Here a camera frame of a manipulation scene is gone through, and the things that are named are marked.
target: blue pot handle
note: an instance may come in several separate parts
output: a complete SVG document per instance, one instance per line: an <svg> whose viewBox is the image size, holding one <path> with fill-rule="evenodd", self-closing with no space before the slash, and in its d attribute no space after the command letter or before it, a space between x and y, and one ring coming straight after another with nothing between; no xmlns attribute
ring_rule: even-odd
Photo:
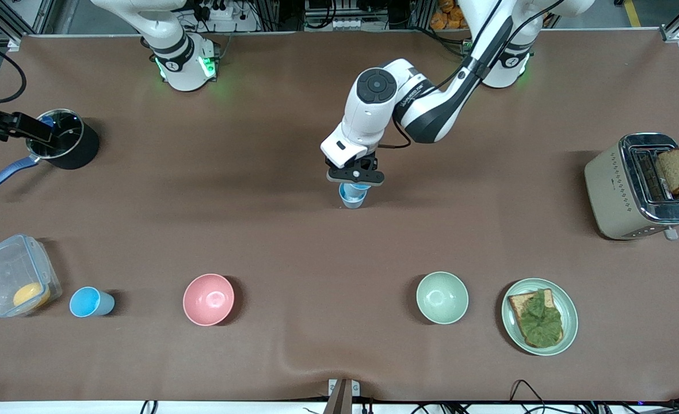
<svg viewBox="0 0 679 414"><path fill-rule="evenodd" d="M30 155L29 157L24 157L21 160L16 160L16 162L11 163L4 170L0 171L0 184L2 184L6 179L10 178L16 172L24 170L25 168L35 167L40 158L35 155Z"/></svg>

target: saucepan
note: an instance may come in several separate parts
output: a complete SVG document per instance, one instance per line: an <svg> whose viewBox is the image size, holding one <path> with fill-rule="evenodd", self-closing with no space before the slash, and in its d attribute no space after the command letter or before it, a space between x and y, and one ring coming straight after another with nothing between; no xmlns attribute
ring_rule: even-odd
<svg viewBox="0 0 679 414"><path fill-rule="evenodd" d="M26 139L25 144L30 155L5 167L0 172L0 184L18 171L35 167L41 160L46 160L62 170L76 170L97 156L100 150L100 137L75 112L54 109L43 113L37 119L52 128L50 140L41 142Z"/></svg>

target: plate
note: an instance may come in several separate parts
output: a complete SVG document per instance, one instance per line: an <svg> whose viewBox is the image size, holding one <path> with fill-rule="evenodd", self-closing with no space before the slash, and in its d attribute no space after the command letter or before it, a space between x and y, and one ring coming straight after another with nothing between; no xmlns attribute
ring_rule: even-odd
<svg viewBox="0 0 679 414"><path fill-rule="evenodd" d="M557 345L550 346L549 348L535 348L534 346L526 343L524 340L524 335L521 334L521 330L518 328L518 323L516 323L516 314L513 312L513 308L508 301L509 296L535 292L539 289L552 289L552 296L555 299L555 307L558 311L560 311L560 314L562 314L562 330L564 335L562 340L559 341ZM503 318L503 327L506 328L506 332L508 332L508 335L511 336L511 339L516 343L516 345L520 346L524 351L534 355L550 357L560 354L572 345L574 338L577 336L577 310L574 309L574 303L572 303L572 299L560 286L557 286L548 280L540 278L528 278L514 283L513 286L508 289L505 296L503 296L501 317Z"/></svg>

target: clear food container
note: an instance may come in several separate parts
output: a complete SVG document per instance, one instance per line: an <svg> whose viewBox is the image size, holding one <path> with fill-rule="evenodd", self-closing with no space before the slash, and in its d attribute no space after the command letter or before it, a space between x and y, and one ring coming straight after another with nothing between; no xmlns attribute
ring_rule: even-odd
<svg viewBox="0 0 679 414"><path fill-rule="evenodd" d="M42 244L24 234L0 243L0 317L25 315L60 295Z"/></svg>

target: green leafy vegetable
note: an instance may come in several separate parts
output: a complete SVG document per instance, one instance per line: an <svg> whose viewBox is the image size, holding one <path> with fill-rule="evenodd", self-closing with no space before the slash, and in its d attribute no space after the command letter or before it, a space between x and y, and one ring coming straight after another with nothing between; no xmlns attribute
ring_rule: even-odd
<svg viewBox="0 0 679 414"><path fill-rule="evenodd" d="M554 346L562 333L562 315L557 308L544 306L544 291L539 289L527 302L521 315L521 333L537 348Z"/></svg>

